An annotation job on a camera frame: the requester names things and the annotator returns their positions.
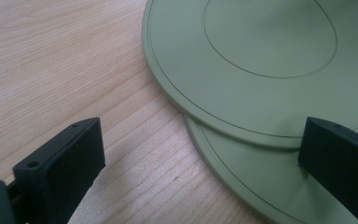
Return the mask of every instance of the table top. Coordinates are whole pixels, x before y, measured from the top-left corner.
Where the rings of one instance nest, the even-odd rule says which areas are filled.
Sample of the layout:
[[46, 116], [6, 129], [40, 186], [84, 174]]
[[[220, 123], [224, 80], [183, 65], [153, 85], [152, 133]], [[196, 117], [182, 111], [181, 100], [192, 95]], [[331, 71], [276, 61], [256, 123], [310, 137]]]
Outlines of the table top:
[[0, 179], [100, 117], [106, 167], [70, 223], [269, 223], [194, 148], [142, 50], [146, 0], [0, 1]]

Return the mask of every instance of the green plate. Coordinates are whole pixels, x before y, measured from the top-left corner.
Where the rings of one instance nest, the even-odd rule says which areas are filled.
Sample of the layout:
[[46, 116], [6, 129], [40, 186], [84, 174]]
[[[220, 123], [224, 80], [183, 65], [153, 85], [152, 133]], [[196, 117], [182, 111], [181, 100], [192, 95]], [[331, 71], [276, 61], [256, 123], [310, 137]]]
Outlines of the green plate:
[[277, 223], [354, 224], [358, 220], [297, 165], [297, 151], [269, 150], [229, 139], [190, 118], [202, 158], [241, 199]]
[[358, 1], [149, 0], [145, 57], [191, 118], [292, 150], [306, 117], [358, 132]]

